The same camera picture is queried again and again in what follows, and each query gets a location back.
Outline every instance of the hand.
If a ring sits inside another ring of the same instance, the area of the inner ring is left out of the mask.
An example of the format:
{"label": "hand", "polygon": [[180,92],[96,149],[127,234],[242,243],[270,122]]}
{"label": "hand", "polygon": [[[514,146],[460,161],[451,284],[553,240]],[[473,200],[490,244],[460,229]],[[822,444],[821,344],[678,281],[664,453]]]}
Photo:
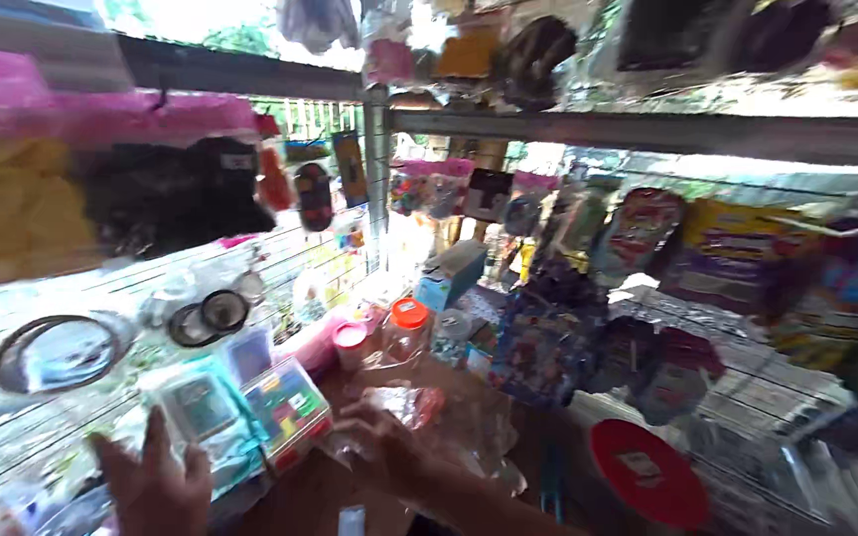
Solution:
{"label": "hand", "polygon": [[207,454],[188,445],[184,470],[171,456],[164,413],[148,416],[141,461],[98,434],[89,436],[117,507],[123,536],[204,535],[211,505],[211,464]]}
{"label": "hand", "polygon": [[344,420],[334,424],[334,432],[348,435],[361,448],[346,454],[353,473],[380,491],[416,502],[424,492],[431,458],[412,433],[392,413],[365,401],[343,408],[340,416]]}

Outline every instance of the plastic container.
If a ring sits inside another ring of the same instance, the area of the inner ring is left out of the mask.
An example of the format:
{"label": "plastic container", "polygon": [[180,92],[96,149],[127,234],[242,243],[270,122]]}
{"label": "plastic container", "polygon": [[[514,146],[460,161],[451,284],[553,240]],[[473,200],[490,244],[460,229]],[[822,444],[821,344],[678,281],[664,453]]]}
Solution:
{"label": "plastic container", "polygon": [[357,370],[362,366],[367,336],[369,330],[363,323],[341,323],[333,332],[333,344],[340,354],[343,370]]}
{"label": "plastic container", "polygon": [[436,359],[458,366],[465,358],[465,344],[472,335],[472,321],[456,309],[446,309],[435,319],[432,353]]}
{"label": "plastic container", "polygon": [[390,309],[383,331],[383,352],[389,359],[409,360],[426,342],[429,309],[413,298],[402,298]]}

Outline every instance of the metal shelf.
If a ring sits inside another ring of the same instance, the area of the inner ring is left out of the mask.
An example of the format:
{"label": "metal shelf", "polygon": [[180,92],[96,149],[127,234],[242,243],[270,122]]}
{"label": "metal shelf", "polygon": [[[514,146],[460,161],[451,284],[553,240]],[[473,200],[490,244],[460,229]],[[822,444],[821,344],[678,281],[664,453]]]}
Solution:
{"label": "metal shelf", "polygon": [[390,120],[412,134],[858,166],[858,118],[394,110]]}
{"label": "metal shelf", "polygon": [[363,101],[358,72],[258,55],[219,53],[125,35],[117,37],[138,87]]}

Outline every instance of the orange lid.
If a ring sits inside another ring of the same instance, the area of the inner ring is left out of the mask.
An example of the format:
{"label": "orange lid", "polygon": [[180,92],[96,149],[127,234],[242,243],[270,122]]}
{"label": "orange lid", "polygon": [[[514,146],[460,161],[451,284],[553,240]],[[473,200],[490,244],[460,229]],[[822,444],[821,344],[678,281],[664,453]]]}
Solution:
{"label": "orange lid", "polygon": [[412,298],[402,298],[393,303],[393,313],[389,315],[389,320],[406,329],[423,327],[428,318],[429,309]]}

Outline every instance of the red plate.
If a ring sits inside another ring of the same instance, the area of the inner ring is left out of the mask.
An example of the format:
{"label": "red plate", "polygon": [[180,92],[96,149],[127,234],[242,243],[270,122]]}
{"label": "red plate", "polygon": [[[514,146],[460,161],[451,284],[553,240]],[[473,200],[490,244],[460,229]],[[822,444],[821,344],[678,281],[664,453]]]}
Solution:
{"label": "red plate", "polygon": [[690,464],[670,445],[626,420],[591,428],[595,466],[628,506],[656,522],[686,530],[708,518],[708,494]]}

